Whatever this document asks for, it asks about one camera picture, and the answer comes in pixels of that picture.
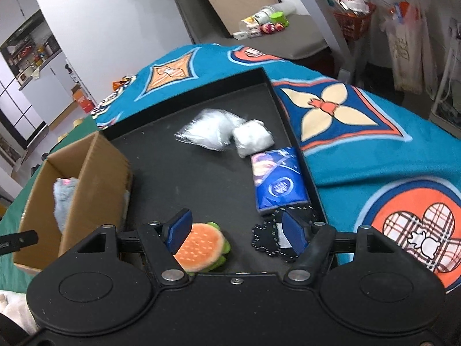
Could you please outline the orange cardboard box on floor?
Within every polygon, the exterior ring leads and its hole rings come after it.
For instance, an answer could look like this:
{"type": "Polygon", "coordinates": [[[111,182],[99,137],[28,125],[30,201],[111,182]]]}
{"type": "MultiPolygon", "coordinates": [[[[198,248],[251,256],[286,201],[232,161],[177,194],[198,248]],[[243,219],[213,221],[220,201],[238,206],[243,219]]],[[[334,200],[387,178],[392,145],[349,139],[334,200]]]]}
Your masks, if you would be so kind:
{"type": "Polygon", "coordinates": [[[91,110],[95,107],[95,104],[93,103],[91,98],[87,96],[87,94],[79,84],[76,84],[72,88],[72,96],[74,101],[80,106],[81,109],[83,109],[85,113],[90,113],[91,110]]]}

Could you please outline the red basket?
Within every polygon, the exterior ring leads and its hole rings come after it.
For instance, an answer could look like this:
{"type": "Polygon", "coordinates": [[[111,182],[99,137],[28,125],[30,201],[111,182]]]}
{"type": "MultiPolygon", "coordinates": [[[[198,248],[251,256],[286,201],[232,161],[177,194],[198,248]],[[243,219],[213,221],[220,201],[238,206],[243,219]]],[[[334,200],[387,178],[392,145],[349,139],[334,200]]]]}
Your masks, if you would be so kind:
{"type": "Polygon", "coordinates": [[[334,16],[348,42],[362,38],[370,29],[375,4],[356,0],[335,0],[334,16]]]}

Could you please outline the white tote bag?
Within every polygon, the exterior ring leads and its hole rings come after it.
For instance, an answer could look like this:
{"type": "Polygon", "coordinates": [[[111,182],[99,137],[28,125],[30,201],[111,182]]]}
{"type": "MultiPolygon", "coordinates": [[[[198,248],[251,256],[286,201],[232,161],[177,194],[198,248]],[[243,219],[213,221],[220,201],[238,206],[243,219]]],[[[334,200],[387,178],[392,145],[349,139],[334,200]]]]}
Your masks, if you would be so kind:
{"type": "Polygon", "coordinates": [[[433,98],[438,88],[437,68],[421,0],[395,3],[384,18],[395,89],[433,98]]]}

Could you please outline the white kitchen cabinet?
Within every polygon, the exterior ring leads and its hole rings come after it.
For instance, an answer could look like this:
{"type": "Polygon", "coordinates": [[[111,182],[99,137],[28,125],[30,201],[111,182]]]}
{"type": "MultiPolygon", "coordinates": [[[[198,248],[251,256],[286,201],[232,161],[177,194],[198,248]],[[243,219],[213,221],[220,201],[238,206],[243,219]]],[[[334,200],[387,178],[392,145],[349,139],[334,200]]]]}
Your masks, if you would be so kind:
{"type": "Polygon", "coordinates": [[[23,95],[47,125],[53,123],[74,102],[72,88],[75,82],[66,65],[67,57],[64,52],[57,52],[40,68],[37,79],[30,77],[20,87],[23,95]]]}

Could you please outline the white soft bundle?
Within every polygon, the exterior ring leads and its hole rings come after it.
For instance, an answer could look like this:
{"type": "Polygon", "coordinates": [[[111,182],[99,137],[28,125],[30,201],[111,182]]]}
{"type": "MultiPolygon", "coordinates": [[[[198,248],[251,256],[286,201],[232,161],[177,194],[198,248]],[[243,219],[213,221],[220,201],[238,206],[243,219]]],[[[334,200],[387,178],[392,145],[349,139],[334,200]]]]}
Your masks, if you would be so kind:
{"type": "Polygon", "coordinates": [[[234,128],[233,139],[241,158],[262,152],[274,145],[272,133],[260,120],[249,120],[234,128]]]}

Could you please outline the blue patterned blanket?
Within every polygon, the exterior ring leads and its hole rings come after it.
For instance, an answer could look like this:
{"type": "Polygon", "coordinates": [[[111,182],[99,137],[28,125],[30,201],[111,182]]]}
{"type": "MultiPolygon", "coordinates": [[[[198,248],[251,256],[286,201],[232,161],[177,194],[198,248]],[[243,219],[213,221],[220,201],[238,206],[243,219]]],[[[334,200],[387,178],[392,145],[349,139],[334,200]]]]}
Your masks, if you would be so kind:
{"type": "Polygon", "coordinates": [[[261,67],[294,129],[328,221],[370,225],[452,291],[460,285],[460,141],[384,98],[245,45],[186,45],[92,110],[105,129],[183,91],[261,67]]]}

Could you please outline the grey fluffy plush toy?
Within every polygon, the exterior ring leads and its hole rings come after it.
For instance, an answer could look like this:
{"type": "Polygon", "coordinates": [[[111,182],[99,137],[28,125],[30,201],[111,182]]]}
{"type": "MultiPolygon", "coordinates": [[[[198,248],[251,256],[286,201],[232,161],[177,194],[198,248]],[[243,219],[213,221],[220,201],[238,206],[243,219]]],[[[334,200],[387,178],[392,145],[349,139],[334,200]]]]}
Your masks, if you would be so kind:
{"type": "Polygon", "coordinates": [[[53,214],[61,233],[64,232],[66,227],[69,210],[78,183],[79,179],[75,177],[68,179],[58,178],[53,185],[53,197],[55,202],[53,214]]]}

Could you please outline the black shallow tray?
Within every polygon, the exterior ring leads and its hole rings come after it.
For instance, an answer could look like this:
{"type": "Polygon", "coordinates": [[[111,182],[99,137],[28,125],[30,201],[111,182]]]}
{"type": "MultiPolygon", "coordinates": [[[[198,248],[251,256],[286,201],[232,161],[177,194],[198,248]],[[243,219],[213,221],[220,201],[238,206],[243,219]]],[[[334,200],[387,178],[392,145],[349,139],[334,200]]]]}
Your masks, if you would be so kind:
{"type": "Polygon", "coordinates": [[[260,120],[277,148],[297,147],[288,112],[262,68],[251,69],[186,91],[104,130],[104,136],[128,159],[134,179],[126,228],[166,222],[181,209],[197,223],[217,223],[231,244],[221,267],[231,272],[276,272],[288,264],[253,248],[256,210],[250,159],[235,147],[221,152],[186,144],[175,137],[204,109],[221,109],[246,120],[260,120]]]}

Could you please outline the clear plastic bag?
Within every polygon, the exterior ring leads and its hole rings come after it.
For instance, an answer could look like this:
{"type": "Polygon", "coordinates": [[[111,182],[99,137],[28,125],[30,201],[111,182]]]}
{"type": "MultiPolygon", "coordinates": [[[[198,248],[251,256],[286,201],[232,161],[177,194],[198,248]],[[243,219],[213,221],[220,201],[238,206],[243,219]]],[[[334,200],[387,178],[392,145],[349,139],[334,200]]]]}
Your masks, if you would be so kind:
{"type": "Polygon", "coordinates": [[[203,109],[184,125],[175,139],[213,151],[223,151],[233,137],[233,130],[246,120],[223,109],[203,109]]]}

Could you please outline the blue tissue pack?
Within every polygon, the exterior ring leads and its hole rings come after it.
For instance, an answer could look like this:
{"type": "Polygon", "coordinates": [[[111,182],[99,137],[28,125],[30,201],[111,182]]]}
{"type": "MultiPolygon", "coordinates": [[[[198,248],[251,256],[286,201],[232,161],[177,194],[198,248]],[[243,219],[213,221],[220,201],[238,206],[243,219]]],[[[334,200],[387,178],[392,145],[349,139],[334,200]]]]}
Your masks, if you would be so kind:
{"type": "Polygon", "coordinates": [[[309,202],[293,147],[255,154],[251,162],[256,210],[259,213],[270,213],[284,206],[309,202]]]}

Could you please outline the grey bench seat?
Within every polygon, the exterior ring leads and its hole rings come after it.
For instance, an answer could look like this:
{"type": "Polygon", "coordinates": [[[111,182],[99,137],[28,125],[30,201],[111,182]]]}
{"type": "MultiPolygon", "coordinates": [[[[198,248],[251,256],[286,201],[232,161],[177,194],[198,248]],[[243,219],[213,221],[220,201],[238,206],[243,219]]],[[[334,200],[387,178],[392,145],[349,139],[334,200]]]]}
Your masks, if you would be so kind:
{"type": "Polygon", "coordinates": [[[191,36],[195,44],[245,45],[288,60],[307,59],[329,49],[311,16],[291,15],[288,21],[289,26],[281,32],[237,40],[226,36],[217,20],[205,19],[191,28],[191,36]]]}

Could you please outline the hamburger plush toy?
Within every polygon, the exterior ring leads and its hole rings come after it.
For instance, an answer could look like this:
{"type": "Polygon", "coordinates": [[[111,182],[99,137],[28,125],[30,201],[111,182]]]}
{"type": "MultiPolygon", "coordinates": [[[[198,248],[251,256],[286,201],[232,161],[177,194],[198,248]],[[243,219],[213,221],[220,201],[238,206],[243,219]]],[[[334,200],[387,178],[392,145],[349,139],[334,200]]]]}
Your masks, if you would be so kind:
{"type": "Polygon", "coordinates": [[[184,271],[192,275],[221,267],[230,251],[230,243],[217,223],[193,223],[191,232],[174,258],[184,271]]]}

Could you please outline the green lidded jar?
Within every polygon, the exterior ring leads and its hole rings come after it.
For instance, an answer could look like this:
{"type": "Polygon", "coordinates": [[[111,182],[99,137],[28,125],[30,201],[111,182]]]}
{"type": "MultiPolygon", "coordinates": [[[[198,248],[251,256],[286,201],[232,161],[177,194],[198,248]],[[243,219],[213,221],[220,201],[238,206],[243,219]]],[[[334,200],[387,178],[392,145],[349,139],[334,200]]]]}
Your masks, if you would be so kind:
{"type": "Polygon", "coordinates": [[[270,14],[270,21],[274,25],[281,25],[283,27],[288,27],[288,25],[289,25],[288,19],[287,19],[286,15],[284,15],[284,13],[282,11],[276,11],[274,13],[271,13],[270,14]]]}

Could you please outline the brown cardboard box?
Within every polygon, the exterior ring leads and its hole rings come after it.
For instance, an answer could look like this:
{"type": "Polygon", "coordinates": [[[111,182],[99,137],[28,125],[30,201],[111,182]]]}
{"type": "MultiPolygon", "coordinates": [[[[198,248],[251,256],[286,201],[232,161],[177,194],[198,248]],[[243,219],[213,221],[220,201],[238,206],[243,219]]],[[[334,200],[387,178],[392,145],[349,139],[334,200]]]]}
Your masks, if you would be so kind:
{"type": "Polygon", "coordinates": [[[35,230],[38,242],[13,254],[14,265],[35,275],[103,224],[126,219],[132,171],[127,158],[102,133],[94,132],[50,154],[38,171],[20,220],[20,232],[35,230]],[[53,185],[79,179],[61,233],[54,217],[53,185]]]}

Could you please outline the black framed glass door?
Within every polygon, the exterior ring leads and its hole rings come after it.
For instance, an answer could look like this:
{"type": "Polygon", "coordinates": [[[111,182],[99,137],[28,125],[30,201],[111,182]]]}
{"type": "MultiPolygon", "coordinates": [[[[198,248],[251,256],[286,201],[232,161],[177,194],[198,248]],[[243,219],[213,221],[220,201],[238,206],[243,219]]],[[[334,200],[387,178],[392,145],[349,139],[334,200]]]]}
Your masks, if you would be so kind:
{"type": "Polygon", "coordinates": [[[7,61],[1,55],[1,122],[21,149],[45,129],[45,121],[29,103],[7,61]]]}

